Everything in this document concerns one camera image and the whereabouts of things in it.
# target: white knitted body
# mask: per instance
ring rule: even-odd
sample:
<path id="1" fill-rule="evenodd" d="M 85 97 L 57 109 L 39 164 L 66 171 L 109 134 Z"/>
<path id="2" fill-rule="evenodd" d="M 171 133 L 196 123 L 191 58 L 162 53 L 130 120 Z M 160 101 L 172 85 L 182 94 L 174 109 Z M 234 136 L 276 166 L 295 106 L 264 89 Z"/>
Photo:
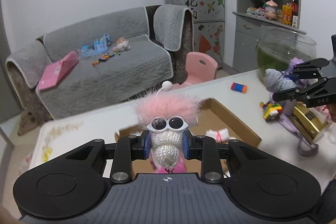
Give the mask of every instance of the white knitted body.
<path id="1" fill-rule="evenodd" d="M 182 150 L 182 132 L 151 132 L 153 160 L 164 168 L 174 168 Z"/>

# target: figurine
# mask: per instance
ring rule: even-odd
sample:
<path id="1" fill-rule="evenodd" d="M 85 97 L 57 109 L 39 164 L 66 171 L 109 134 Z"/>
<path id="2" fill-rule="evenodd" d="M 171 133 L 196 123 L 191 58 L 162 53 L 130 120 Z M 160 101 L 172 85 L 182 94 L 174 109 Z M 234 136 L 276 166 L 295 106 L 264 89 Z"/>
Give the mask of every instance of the figurine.
<path id="1" fill-rule="evenodd" d="M 172 88 L 172 83 L 165 81 L 158 92 L 149 93 L 135 106 L 139 124 L 151 134 L 151 157 L 157 173 L 183 170 L 182 133 L 197 124 L 200 112 L 198 99 L 170 92 Z"/>
<path id="2" fill-rule="evenodd" d="M 123 51 L 129 51 L 131 49 L 128 40 L 121 37 L 117 40 L 117 45 L 112 48 L 112 51 L 116 52 L 123 52 Z"/>

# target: drawer handle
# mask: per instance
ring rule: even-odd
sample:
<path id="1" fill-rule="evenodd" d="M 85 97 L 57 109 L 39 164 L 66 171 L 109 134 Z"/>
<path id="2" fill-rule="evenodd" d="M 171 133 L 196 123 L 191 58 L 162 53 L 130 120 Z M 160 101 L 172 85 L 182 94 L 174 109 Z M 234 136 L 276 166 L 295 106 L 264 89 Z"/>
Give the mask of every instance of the drawer handle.
<path id="1" fill-rule="evenodd" d="M 246 24 L 244 24 L 244 27 L 245 27 L 245 29 L 247 29 L 247 30 L 251 30 L 251 29 L 253 29 L 253 26 L 249 26 L 249 25 L 246 25 Z"/>
<path id="2" fill-rule="evenodd" d="M 256 43 L 255 43 L 255 51 L 258 50 L 258 43 L 260 42 L 260 39 L 257 39 Z"/>

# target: pink laptop toy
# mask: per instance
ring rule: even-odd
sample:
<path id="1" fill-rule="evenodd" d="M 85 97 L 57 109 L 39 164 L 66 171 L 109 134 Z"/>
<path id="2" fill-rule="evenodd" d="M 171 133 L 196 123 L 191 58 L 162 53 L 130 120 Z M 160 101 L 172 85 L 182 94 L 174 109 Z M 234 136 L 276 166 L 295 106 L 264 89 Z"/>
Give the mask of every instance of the pink laptop toy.
<path id="1" fill-rule="evenodd" d="M 62 78 L 77 65 L 77 63 L 77 53 L 76 51 L 72 51 L 61 60 L 47 65 L 39 81 L 38 89 L 45 90 L 56 86 Z"/>

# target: cabinet drawer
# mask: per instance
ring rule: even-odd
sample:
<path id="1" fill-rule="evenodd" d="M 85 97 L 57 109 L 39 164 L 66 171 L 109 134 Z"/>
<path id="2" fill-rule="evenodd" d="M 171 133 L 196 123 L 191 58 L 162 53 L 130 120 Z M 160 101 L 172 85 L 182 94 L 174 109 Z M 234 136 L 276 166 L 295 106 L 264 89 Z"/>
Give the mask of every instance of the cabinet drawer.
<path id="1" fill-rule="evenodd" d="M 239 72 L 246 72 L 258 68 L 256 37 L 236 31 L 233 68 Z"/>
<path id="2" fill-rule="evenodd" d="M 236 31 L 260 37 L 261 22 L 247 17 L 236 17 Z"/>

